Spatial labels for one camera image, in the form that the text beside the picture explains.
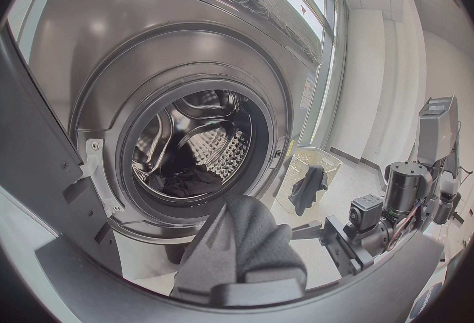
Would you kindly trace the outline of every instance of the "energy label sticker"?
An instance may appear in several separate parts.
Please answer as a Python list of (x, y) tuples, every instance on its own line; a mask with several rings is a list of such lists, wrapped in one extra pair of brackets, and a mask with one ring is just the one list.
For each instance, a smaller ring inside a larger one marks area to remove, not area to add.
[(311, 100), (313, 98), (314, 93), (314, 85), (316, 84), (316, 76), (313, 72), (309, 71), (308, 75), (306, 76), (306, 83), (304, 84), (303, 95), (301, 97), (301, 103), (299, 106), (306, 110), (309, 109), (311, 105)]

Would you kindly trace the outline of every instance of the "white wall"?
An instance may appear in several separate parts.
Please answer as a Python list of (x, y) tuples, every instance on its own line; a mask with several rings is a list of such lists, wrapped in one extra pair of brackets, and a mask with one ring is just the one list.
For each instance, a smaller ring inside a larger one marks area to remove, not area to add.
[(346, 68), (328, 147), (362, 157), (379, 105), (384, 60), (382, 12), (350, 11)]
[(382, 171), (410, 156), (425, 102), (425, 43), (414, 0), (403, 0), (402, 22), (384, 20), (382, 93), (363, 158)]
[[(460, 164), (471, 171), (474, 169), (474, 62), (441, 37), (428, 31), (423, 34), (427, 60), (426, 97), (456, 95), (462, 125)], [(456, 211), (465, 222), (460, 230), (450, 226), (450, 235), (455, 240), (466, 240), (474, 229), (474, 220), (468, 213), (474, 208), (473, 186), (474, 175), (471, 175), (459, 190), (462, 201)]]

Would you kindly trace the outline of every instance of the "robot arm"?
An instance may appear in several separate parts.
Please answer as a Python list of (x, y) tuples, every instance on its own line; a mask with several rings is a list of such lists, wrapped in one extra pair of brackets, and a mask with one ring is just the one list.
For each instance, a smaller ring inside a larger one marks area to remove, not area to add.
[(384, 199), (355, 199), (345, 226), (329, 216), (316, 235), (342, 277), (367, 269), (406, 233), (424, 230), (431, 221), (444, 224), (451, 214), (460, 184), (456, 97), (429, 99), (419, 127), (418, 160), (387, 166)]

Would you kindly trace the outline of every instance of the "washing machine door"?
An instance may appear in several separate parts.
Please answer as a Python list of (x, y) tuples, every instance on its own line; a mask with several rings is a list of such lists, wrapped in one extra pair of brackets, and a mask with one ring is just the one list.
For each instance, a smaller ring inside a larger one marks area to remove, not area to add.
[(90, 178), (78, 180), (82, 160), (20, 60), (9, 29), (0, 32), (0, 192), (43, 226), (12, 209), (12, 226), (30, 231), (31, 243), (60, 238), (90, 259), (121, 275), (119, 251)]

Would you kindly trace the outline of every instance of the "black panel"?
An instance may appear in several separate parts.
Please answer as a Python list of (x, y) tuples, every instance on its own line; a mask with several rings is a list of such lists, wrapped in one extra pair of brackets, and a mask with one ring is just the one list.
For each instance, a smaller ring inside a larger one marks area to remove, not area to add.
[(20, 60), (6, 27), (0, 33), (0, 185), (57, 232), (121, 274), (119, 251), (80, 157), (49, 110)]

